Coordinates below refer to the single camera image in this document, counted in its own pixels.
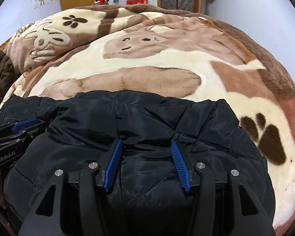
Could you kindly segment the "black puffer jacket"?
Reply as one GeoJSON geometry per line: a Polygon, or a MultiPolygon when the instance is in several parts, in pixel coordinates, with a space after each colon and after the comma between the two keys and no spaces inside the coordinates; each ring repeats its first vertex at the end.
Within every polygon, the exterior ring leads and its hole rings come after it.
{"type": "Polygon", "coordinates": [[[0,221],[14,235],[274,235],[267,162],[225,100],[193,102],[135,91],[67,100],[13,96],[0,125],[38,118],[46,131],[0,169],[0,221]],[[101,154],[123,156],[108,192],[101,154]],[[195,159],[182,188],[171,143],[195,159]]]}

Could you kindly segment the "santa hat plush toy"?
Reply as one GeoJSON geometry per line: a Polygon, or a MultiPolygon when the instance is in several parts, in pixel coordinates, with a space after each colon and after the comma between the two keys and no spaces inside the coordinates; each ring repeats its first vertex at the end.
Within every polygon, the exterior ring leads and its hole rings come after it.
{"type": "Polygon", "coordinates": [[[95,0],[94,1],[95,5],[105,5],[106,4],[106,0],[95,0]]]}

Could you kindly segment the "brown cartoon fleece blanket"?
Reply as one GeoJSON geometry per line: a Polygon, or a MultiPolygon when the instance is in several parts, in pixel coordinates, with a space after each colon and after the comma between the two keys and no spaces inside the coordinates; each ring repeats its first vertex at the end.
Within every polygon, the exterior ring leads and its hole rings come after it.
{"type": "Polygon", "coordinates": [[[262,155],[273,226],[295,224],[295,83],[248,35],[209,16],[148,4],[68,9],[20,28],[4,49],[16,81],[4,96],[56,100],[126,89],[199,102],[225,99],[262,155]]]}

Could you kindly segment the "red gift box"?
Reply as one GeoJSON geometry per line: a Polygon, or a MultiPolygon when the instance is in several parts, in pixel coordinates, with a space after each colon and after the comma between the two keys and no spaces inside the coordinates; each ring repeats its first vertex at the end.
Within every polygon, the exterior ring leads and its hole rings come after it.
{"type": "Polygon", "coordinates": [[[148,0],[130,0],[126,2],[127,5],[147,4],[147,3],[148,3],[148,0]]]}

